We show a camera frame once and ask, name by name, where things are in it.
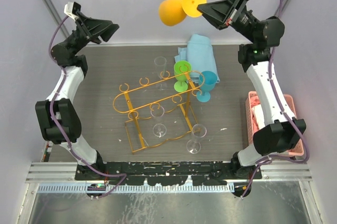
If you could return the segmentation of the orange plastic wine glass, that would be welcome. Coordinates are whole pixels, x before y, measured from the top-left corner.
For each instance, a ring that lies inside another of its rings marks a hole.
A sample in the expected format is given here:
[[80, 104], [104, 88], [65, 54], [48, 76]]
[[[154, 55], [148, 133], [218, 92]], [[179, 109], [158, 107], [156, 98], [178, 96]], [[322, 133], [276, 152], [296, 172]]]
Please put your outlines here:
[[158, 15], [161, 22], [166, 26], [175, 26], [185, 18], [197, 18], [202, 13], [197, 9], [207, 0], [164, 0], [158, 7]]

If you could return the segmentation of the clear flute glass back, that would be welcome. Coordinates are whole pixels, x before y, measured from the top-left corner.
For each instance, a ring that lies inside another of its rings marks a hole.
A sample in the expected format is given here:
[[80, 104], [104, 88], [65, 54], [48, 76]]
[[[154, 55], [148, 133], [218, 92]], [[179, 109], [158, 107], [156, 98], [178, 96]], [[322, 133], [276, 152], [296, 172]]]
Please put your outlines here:
[[[154, 60], [154, 64], [155, 64], [156, 74], [161, 81], [163, 80], [163, 77], [165, 76], [165, 73], [166, 73], [166, 64], [167, 64], [166, 58], [163, 56], [156, 57]], [[158, 83], [157, 88], [160, 91], [165, 90], [167, 88], [166, 82]]]

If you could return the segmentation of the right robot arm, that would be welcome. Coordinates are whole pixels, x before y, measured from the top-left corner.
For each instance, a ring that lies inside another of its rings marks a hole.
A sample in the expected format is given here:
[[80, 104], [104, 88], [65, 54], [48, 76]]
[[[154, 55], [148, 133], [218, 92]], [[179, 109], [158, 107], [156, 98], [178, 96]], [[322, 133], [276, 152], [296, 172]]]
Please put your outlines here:
[[248, 1], [222, 0], [197, 7], [216, 29], [230, 26], [250, 41], [239, 46], [238, 62], [257, 92], [265, 126], [253, 134], [248, 147], [233, 154], [230, 167], [238, 179], [247, 177], [259, 162], [295, 148], [306, 129], [305, 121], [289, 108], [274, 70], [272, 48], [279, 46], [285, 25], [277, 16], [257, 19], [247, 9]]

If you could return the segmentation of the green plastic wine glass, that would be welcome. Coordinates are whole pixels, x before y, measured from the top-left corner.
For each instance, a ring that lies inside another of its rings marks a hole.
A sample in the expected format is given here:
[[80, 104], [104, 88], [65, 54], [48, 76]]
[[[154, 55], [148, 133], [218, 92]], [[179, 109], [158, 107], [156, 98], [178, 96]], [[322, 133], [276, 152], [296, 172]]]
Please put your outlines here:
[[191, 65], [188, 61], [178, 61], [174, 64], [174, 75], [176, 83], [174, 84], [175, 91], [182, 93], [188, 89], [186, 73], [191, 70]]

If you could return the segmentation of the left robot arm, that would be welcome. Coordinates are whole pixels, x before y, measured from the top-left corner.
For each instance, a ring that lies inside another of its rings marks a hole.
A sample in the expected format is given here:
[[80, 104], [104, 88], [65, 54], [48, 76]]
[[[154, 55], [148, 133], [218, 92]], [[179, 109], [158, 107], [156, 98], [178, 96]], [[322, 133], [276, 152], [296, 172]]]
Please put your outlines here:
[[35, 104], [39, 128], [45, 141], [67, 150], [77, 161], [80, 174], [94, 180], [106, 175], [106, 165], [100, 153], [82, 135], [82, 124], [73, 106], [78, 87], [88, 71], [85, 55], [79, 51], [88, 43], [107, 42], [119, 25], [98, 20], [76, 10], [73, 15], [76, 29], [62, 42], [49, 44], [49, 55], [60, 67], [61, 75], [52, 93]]

